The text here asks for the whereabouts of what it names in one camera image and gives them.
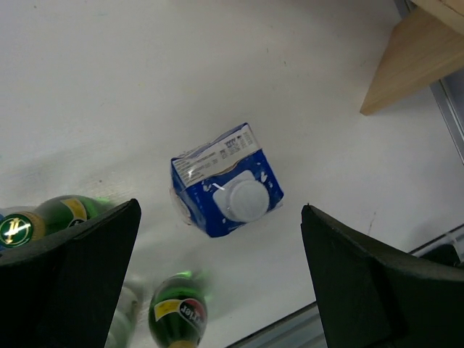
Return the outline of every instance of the white table surface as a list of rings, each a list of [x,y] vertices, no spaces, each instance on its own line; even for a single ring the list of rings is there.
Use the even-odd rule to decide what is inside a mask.
[[[398,21],[393,1],[3,1],[0,206],[137,198],[129,274],[209,270],[202,347],[232,344],[315,301],[304,204],[403,250],[463,222],[464,169],[431,92],[358,112]],[[169,159],[242,122],[284,205],[212,240],[176,215]],[[134,347],[154,347],[145,315]]]

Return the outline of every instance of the wooden block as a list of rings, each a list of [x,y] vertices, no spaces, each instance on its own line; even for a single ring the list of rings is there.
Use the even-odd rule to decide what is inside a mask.
[[[361,113],[370,115],[464,67],[464,36],[421,8],[391,33]]]
[[[413,2],[464,35],[464,0],[413,0]]]

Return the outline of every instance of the scratch mark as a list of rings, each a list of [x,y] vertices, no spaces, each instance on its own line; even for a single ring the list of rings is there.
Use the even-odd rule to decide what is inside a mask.
[[[374,216],[372,217],[372,220],[370,221],[369,229],[368,229],[368,236],[370,236],[370,230],[372,230],[372,224],[374,223],[374,220],[376,219],[376,215],[377,215],[377,210],[374,212]]]

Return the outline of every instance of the blue and white carton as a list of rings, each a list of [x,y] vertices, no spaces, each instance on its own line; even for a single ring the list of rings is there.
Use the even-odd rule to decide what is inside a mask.
[[[283,192],[248,123],[171,159],[171,195],[185,221],[228,235],[279,207]]]

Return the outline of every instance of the green glass bottle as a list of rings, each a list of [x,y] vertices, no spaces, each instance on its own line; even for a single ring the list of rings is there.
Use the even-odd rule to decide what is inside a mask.
[[[159,348],[197,348],[207,324],[201,288],[185,273],[167,279],[155,291],[148,316]]]
[[[15,248],[83,223],[109,210],[108,202],[84,196],[59,196],[30,212],[7,215],[0,222],[0,248]]]

